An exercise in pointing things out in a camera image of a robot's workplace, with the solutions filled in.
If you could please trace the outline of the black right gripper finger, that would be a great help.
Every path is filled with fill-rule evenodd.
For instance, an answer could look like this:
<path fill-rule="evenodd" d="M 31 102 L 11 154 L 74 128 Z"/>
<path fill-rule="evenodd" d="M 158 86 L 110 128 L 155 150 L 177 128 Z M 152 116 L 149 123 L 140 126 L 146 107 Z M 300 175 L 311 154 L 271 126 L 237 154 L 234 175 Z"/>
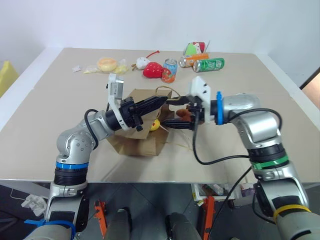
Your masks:
<path fill-rule="evenodd" d="M 183 121 L 180 119 L 166 119 L 162 122 L 162 125 L 171 129 L 180 130 L 193 130 L 195 123 L 192 121 Z"/>
<path fill-rule="evenodd" d="M 183 106 L 188 105 L 190 100 L 186 96 L 177 96 L 168 98 L 165 103 L 172 106 Z"/>

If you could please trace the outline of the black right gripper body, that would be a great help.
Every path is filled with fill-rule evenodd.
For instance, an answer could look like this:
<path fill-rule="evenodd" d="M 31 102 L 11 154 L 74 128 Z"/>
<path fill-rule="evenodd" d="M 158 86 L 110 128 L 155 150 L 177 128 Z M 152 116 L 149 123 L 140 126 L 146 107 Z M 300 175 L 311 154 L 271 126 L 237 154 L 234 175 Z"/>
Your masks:
<path fill-rule="evenodd" d="M 187 105 L 186 109 L 190 112 L 189 129 L 194 131 L 196 126 L 205 122 L 205 109 L 202 105 L 203 101 L 198 97 L 193 97 Z"/>

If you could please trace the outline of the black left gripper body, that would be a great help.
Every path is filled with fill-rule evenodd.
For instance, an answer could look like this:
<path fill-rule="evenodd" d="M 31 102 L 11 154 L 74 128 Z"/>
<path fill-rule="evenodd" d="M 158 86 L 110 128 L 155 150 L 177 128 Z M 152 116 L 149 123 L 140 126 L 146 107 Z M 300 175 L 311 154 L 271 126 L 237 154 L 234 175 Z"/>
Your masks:
<path fill-rule="evenodd" d="M 134 102 L 132 96 L 121 100 L 119 111 L 128 127 L 136 128 L 138 132 L 143 130 L 142 108 L 138 103 Z"/>

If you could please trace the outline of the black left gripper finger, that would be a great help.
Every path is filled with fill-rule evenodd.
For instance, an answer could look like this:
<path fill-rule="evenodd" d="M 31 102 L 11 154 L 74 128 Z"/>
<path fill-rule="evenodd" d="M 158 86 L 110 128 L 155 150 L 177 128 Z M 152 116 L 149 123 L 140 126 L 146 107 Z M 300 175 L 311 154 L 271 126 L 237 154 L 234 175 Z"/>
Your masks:
<path fill-rule="evenodd" d="M 138 108 L 160 108 L 163 104 L 166 103 L 168 99 L 167 96 L 151 96 L 147 99 L 141 100 L 136 103 Z"/>
<path fill-rule="evenodd" d="M 140 116 L 147 115 L 159 108 L 166 102 L 166 100 L 143 100 L 138 102 L 137 111 Z"/>

